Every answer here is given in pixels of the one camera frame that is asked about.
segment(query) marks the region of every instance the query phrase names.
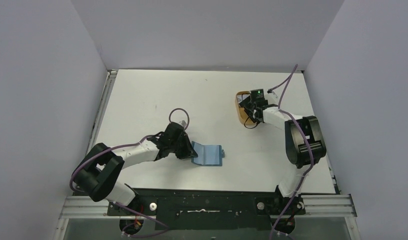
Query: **white table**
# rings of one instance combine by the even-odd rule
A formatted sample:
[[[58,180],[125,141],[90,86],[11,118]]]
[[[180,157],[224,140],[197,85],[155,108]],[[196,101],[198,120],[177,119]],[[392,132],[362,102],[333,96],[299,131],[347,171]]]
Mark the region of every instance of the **white table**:
[[[135,143],[164,131],[174,108],[190,115],[191,141],[222,145],[223,166],[198,166],[174,154],[156,162],[124,169],[119,180],[133,188],[273,192],[290,162],[285,134],[268,124],[246,129],[238,120],[235,95],[267,90],[287,73],[119,70],[112,87],[96,143],[107,146]],[[282,89],[276,90],[280,96]],[[282,108],[297,115],[313,115],[304,77],[294,74]],[[179,111],[172,120],[186,120]],[[315,165],[303,193],[335,193],[325,158]]]

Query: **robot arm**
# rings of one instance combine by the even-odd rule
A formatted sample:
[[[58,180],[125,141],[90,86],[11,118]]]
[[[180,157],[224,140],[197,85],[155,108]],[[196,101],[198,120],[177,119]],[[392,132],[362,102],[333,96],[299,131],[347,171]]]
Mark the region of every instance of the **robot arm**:
[[[263,89],[250,91],[250,94],[240,104],[249,119],[254,123],[266,123],[285,132],[285,150],[289,162],[292,164],[286,169],[286,175],[278,185],[284,198],[290,198],[304,173],[311,166],[310,155],[297,126],[291,118],[283,113],[276,103],[269,104],[264,96]],[[325,141],[315,116],[300,116],[291,114],[298,122],[310,144],[314,164],[326,155]]]
[[[96,144],[79,166],[108,149],[104,143]],[[135,198],[135,192],[127,184],[117,181],[121,170],[135,164],[160,160],[170,153],[174,153],[178,159],[198,156],[184,127],[175,122],[169,123],[164,132],[149,136],[138,145],[102,154],[80,169],[73,181],[95,202],[107,199],[127,206]]]

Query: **robotic arm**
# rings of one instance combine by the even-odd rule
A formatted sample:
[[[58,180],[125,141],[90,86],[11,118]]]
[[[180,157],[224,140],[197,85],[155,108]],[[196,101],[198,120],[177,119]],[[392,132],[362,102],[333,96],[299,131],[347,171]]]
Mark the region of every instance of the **robotic arm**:
[[[309,151],[297,126],[288,115],[282,113],[276,103],[269,104],[263,89],[250,91],[249,96],[241,101],[239,105],[244,108],[245,113],[252,122],[271,124],[285,132],[286,155],[293,165],[287,169],[287,174],[278,185],[278,189],[284,198],[292,197],[304,172],[311,166]],[[315,116],[294,114],[292,116],[304,132],[310,144],[314,164],[317,164],[326,155],[325,141],[318,119]]]
[[[93,156],[108,149],[104,143],[96,144],[77,169]],[[73,172],[73,181],[95,202],[107,199],[128,206],[135,198],[135,191],[127,184],[117,181],[121,170],[135,164],[160,160],[170,153],[174,153],[178,159],[198,156],[184,126],[175,122],[169,123],[164,132],[148,136],[137,145],[107,151],[96,157],[78,172]]]

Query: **screw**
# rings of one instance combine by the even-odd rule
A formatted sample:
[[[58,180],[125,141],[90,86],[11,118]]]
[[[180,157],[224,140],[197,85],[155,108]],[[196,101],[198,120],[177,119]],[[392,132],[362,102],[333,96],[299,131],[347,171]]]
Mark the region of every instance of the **screw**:
[[[155,202],[152,202],[152,203],[149,205],[149,210],[155,211],[156,209],[157,209],[157,204],[156,204]]]
[[[258,210],[263,210],[263,209],[265,209],[265,204],[262,203],[262,202],[257,203],[257,209],[258,209]]]

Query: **white wall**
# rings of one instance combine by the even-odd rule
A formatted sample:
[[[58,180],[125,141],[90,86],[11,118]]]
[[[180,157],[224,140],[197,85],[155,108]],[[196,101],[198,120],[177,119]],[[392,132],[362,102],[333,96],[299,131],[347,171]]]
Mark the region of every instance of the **white wall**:
[[[70,0],[0,1],[0,240],[52,238],[105,77]]]
[[[109,69],[288,72],[344,0],[71,1]]]
[[[305,79],[364,240],[408,239],[408,0],[345,0]]]

